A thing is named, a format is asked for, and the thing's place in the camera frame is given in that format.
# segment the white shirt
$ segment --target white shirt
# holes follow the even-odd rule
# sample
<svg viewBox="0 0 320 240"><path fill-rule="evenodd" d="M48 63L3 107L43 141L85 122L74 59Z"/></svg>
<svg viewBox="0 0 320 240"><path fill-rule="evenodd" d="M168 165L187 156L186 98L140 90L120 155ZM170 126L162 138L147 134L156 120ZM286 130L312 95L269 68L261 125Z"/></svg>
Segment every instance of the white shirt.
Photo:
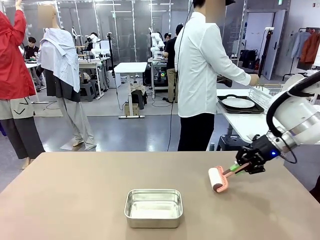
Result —
<svg viewBox="0 0 320 240"><path fill-rule="evenodd" d="M178 114L182 118L216 113L218 74L243 85L250 83L250 75L227 56L219 27L206 23L199 12L194 12L180 31L174 51L179 75Z"/></svg>
<svg viewBox="0 0 320 240"><path fill-rule="evenodd" d="M53 75L80 91L79 60L70 32L57 28L47 28L40 41L37 61L43 69L53 71Z"/></svg>

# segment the black pants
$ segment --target black pants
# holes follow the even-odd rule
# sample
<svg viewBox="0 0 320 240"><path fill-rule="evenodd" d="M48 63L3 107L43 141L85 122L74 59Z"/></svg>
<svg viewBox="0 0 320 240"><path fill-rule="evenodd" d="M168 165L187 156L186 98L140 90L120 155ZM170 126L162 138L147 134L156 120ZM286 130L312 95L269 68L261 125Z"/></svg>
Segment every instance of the black pants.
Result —
<svg viewBox="0 0 320 240"><path fill-rule="evenodd" d="M215 129L215 115L202 113L192 117L181 117L178 151L205 151Z"/></svg>
<svg viewBox="0 0 320 240"><path fill-rule="evenodd" d="M34 117L5 119L1 124L19 159L35 159L45 152Z"/></svg>

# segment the orange jacket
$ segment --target orange jacket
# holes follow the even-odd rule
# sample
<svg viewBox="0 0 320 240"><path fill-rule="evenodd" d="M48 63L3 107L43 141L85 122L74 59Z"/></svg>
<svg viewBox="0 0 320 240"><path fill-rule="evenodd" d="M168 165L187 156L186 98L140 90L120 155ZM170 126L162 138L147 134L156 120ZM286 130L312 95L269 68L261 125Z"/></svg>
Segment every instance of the orange jacket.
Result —
<svg viewBox="0 0 320 240"><path fill-rule="evenodd" d="M320 33L312 33L305 41L300 58L301 63L314 64L320 44Z"/></svg>
<svg viewBox="0 0 320 240"><path fill-rule="evenodd" d="M24 40L26 24L20 10L15 12L14 26L0 11L0 99L21 99L36 94L18 47Z"/></svg>

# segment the hair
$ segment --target hair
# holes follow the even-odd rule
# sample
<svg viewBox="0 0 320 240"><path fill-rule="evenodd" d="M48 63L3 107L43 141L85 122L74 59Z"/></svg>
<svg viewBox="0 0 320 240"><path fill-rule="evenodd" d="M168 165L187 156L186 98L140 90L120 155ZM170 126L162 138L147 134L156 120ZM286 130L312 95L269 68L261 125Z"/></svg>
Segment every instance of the hair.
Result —
<svg viewBox="0 0 320 240"><path fill-rule="evenodd" d="M178 36L181 29L183 28L184 26L182 24L179 24L178 26L176 26L176 29L175 29L175 34Z"/></svg>
<svg viewBox="0 0 320 240"><path fill-rule="evenodd" d="M199 7L202 8L206 3L206 0L193 0L193 7Z"/></svg>
<svg viewBox="0 0 320 240"><path fill-rule="evenodd" d="M34 37L32 37L32 36L30 36L28 38L28 41L29 41L29 43L33 43L33 44L35 44L37 42L36 39Z"/></svg>

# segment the white table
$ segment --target white table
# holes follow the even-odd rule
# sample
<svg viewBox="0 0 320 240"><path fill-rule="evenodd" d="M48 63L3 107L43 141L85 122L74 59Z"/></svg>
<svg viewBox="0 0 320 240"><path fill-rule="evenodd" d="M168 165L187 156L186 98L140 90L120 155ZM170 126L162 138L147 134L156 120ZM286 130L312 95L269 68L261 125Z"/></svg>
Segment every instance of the white table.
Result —
<svg viewBox="0 0 320 240"><path fill-rule="evenodd" d="M36 98L36 101L32 101L31 103L32 104L48 104L49 102L48 101L40 101L39 100L39 96L38 96L38 93L37 93L37 89L36 89L36 85L35 85L35 83L34 83L34 81L33 81L33 76L32 76L32 74L31 74L31 68L36 68L37 67L37 63L26 63L25 64L25 66L26 66L26 68L28 69L28 71L29 71L29 74L30 74L30 77L31 77L31 79L32 79L32 82L33 82L33 86L34 86L34 90L35 90L35 98Z"/></svg>
<svg viewBox="0 0 320 240"><path fill-rule="evenodd" d="M101 59L89 59L90 62L86 59L79 59L79 69L95 69L96 70L96 78L97 78L97 83L98 83L98 88L99 88L99 96L96 98L99 100L103 95L105 95L104 92L101 91L101 81L99 77L99 69L102 66L102 61L106 61L110 57L105 57Z"/></svg>
<svg viewBox="0 0 320 240"><path fill-rule="evenodd" d="M146 62L121 62L114 68L114 73L116 74L127 74L128 83L128 101L129 101L129 111L130 116L119 116L120 119L138 119L144 118L143 115L134 116L134 110L132 107L132 96L131 96L131 83L130 74L133 74L133 81L136 80L136 74L141 74L146 71Z"/></svg>
<svg viewBox="0 0 320 240"><path fill-rule="evenodd" d="M155 86L154 81L154 68L165 68L167 66L168 59L153 59L149 58L148 63L150 63L151 67L151 88L152 88L152 98L155 98L156 90L167 90L168 86Z"/></svg>

